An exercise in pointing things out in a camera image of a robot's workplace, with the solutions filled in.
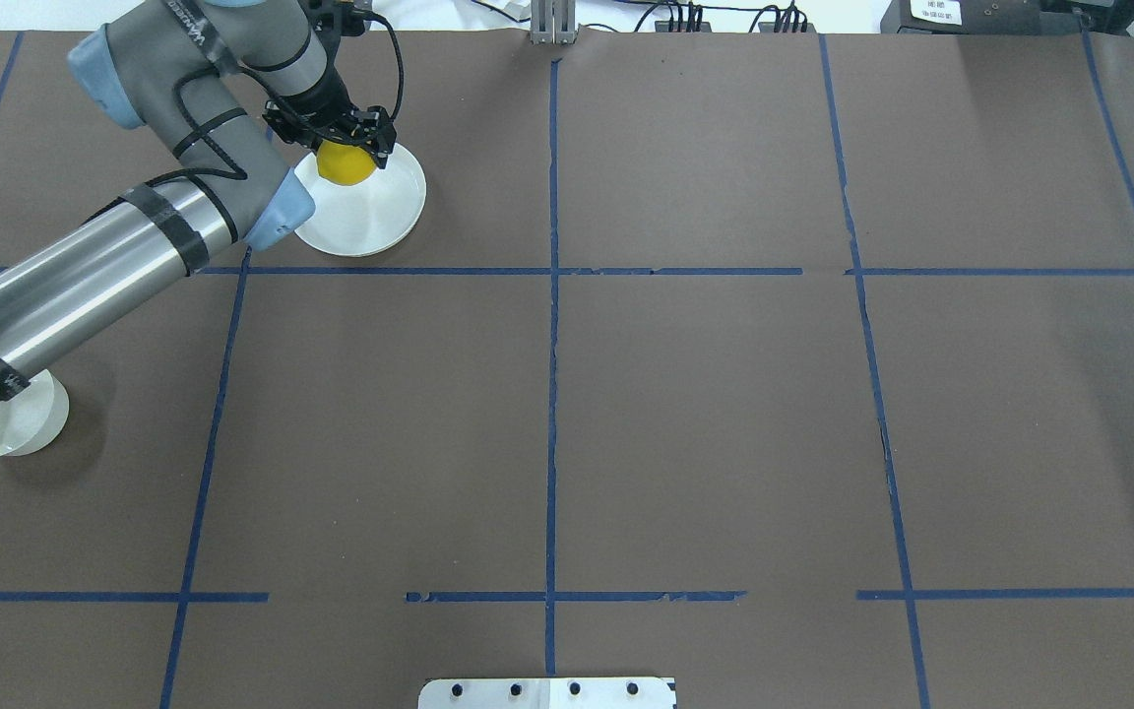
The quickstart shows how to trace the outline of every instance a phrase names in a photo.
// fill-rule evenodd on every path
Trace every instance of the yellow object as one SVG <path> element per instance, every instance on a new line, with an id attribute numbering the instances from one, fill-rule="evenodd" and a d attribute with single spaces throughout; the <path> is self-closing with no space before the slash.
<path id="1" fill-rule="evenodd" d="M 324 140 L 318 149 L 318 174 L 321 178 L 347 187 L 374 175 L 374 158 L 365 150 Z"/>

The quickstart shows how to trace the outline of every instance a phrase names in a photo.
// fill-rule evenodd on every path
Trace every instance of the white bracket with holes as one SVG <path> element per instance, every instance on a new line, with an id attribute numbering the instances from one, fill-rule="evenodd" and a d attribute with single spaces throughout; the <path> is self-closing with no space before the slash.
<path id="1" fill-rule="evenodd" d="M 675 709 L 675 687 L 660 677 L 433 681 L 418 709 Z"/>

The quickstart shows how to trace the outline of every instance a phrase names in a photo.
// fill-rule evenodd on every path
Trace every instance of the white floor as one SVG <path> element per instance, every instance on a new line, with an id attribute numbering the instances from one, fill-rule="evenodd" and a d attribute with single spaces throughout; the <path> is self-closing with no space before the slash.
<path id="1" fill-rule="evenodd" d="M 508 0 L 494 0 L 505 5 Z M 139 0 L 0 0 L 0 28 L 45 28 L 45 31 L 90 31 L 111 22 L 138 5 Z M 708 0 L 708 5 L 762 8 L 764 1 Z M 886 11 L 888 0 L 801 0 L 799 8 L 807 14 L 819 32 L 875 33 L 878 19 Z M 468 0 L 374 0 L 374 8 L 386 15 L 397 28 L 488 28 L 509 26 L 501 15 L 469 3 Z M 640 5 L 616 3 L 612 0 L 578 0 L 577 18 L 584 23 L 607 23 L 629 32 L 642 17 L 645 8 Z M 662 10 L 655 17 L 662 17 Z M 706 10 L 705 19 L 716 32 L 746 32 L 753 12 Z M 643 31 L 652 31 L 646 20 Z"/>

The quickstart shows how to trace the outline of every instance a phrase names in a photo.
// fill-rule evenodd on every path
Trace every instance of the silver metal tube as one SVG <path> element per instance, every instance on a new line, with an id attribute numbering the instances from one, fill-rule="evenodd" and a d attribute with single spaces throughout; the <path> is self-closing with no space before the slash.
<path id="1" fill-rule="evenodd" d="M 209 255 L 230 245 L 226 221 L 195 185 L 167 183 L 156 191 L 204 238 Z M 135 206 L 113 206 L 0 273 L 0 358 L 35 377 L 185 275 L 181 256 L 152 220 Z"/>

